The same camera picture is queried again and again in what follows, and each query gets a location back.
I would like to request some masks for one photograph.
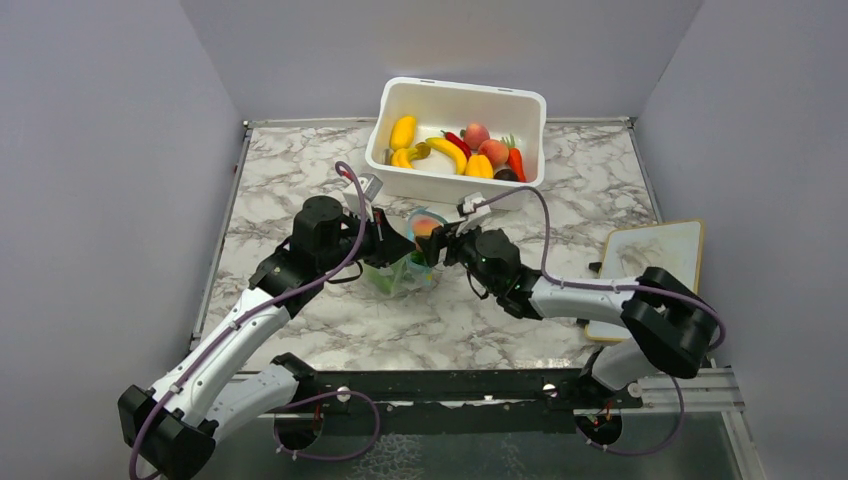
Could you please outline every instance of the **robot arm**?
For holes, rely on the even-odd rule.
[[[429,265],[462,265],[498,305],[517,318],[574,317],[602,321],[630,330],[633,338],[596,352],[581,375],[581,394],[609,398],[628,383],[661,371],[693,378],[710,347],[717,321],[703,310],[662,290],[700,301],[666,270],[648,267],[639,277],[616,280],[563,280],[521,263],[521,254],[501,229],[484,231],[491,212],[477,205],[479,194],[466,197],[457,209],[462,221],[437,227],[430,237],[417,237]]]
[[[354,232],[362,221],[365,234],[354,260],[383,267],[415,249],[413,242],[391,229],[382,210],[370,206],[379,189],[372,182],[378,180],[372,176],[360,181],[366,195],[371,192],[365,215],[359,208],[345,214],[330,197],[308,199],[294,218],[291,237],[260,263],[248,289],[212,334],[150,389],[133,385],[119,399],[125,442],[138,448],[168,478],[193,477],[212,455],[216,441],[271,408],[289,403],[301,393],[302,384],[315,383],[310,378],[314,371],[310,373],[304,365],[293,367],[291,362],[271,365],[241,383],[229,381],[323,287],[268,305],[238,323],[244,312],[324,276],[352,251]],[[483,231],[480,223],[487,210],[474,209],[463,221],[438,227],[429,238],[417,238],[427,262],[439,263],[444,252],[445,265],[463,265],[469,281],[473,277],[485,288],[482,298],[493,295],[517,318],[588,318],[623,325],[633,334],[632,340],[592,356],[571,397],[581,404],[603,404],[629,382],[657,370],[681,378],[697,374],[716,330],[712,318],[685,303],[629,288],[638,282],[697,299],[668,272],[651,267],[635,279],[581,280],[594,288],[563,286],[521,264],[518,247],[502,230]],[[614,288],[616,283],[624,284]],[[229,335],[220,335],[227,329]],[[183,379],[188,371],[192,373]],[[145,423],[150,428],[137,442]]]
[[[141,456],[168,478],[193,477],[212,455],[216,440],[293,398],[299,378],[280,365],[272,365],[239,384],[229,381],[323,285],[270,304],[247,321],[241,320],[245,312],[261,308],[337,267],[353,250],[360,222],[365,222],[364,235],[353,257],[355,262],[384,267],[415,249],[411,241],[391,228],[383,210],[370,206],[379,180],[368,175],[359,180],[366,197],[365,215],[359,202],[346,214],[333,198],[306,200],[295,215],[291,237],[259,264],[248,288],[221,324],[150,389],[133,385],[118,400],[124,441],[138,448]],[[144,438],[137,442],[140,435]]]

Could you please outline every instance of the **metal bolt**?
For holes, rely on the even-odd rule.
[[[630,394],[633,398],[641,398],[642,397],[642,385],[639,385],[636,382],[627,385],[627,393]]]
[[[347,387],[339,387],[338,390],[336,390],[336,391],[337,392],[349,392],[350,389],[347,388]],[[338,401],[342,402],[342,403],[345,403],[348,400],[350,400],[350,395],[336,395],[336,399]]]
[[[556,385],[553,383],[546,383],[544,387],[542,387],[542,393],[547,395],[548,397],[555,398],[556,397]]]

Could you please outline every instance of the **yellow banana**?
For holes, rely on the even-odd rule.
[[[408,148],[401,148],[392,154],[392,166],[398,168],[412,168],[412,164],[409,163]]]
[[[392,154],[391,163],[393,167],[415,168],[413,160],[421,160],[430,156],[430,146],[424,142],[415,144],[414,147],[401,148]]]
[[[441,137],[430,137],[425,140],[427,145],[430,145],[431,148],[436,149],[439,152],[444,153],[451,160],[456,163],[456,174],[462,175],[465,173],[465,165],[468,160],[465,158],[465,154],[462,153],[462,150],[456,145],[452,144],[450,140]]]
[[[389,147],[392,150],[400,150],[401,148],[409,148],[412,145],[412,140],[415,139],[415,117],[405,116],[395,122],[392,127],[392,136],[389,139]]]

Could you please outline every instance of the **marble countertop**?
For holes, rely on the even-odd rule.
[[[247,285],[256,265],[291,232],[303,201],[325,194],[341,200],[336,160],[365,171],[373,124],[254,129],[215,276],[203,335],[217,326]],[[550,123],[545,127],[546,181],[541,189],[553,221],[551,272],[591,278],[607,235],[654,223],[656,216],[627,128]],[[380,196],[388,215],[405,216],[428,202]],[[541,206],[496,212],[538,268],[543,240]],[[264,368],[292,352],[319,370],[491,369],[581,367],[595,344],[573,319],[519,320],[490,298],[480,301],[460,267],[442,268],[428,292],[378,296],[363,280],[326,285],[284,329],[245,364]]]

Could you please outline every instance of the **white wall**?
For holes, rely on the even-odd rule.
[[[706,0],[636,124],[772,480],[848,470],[848,3]]]
[[[181,0],[252,120],[376,116],[397,75],[637,115],[702,0]]]
[[[0,2],[0,465],[126,478],[116,402],[185,354],[241,145],[176,0]]]

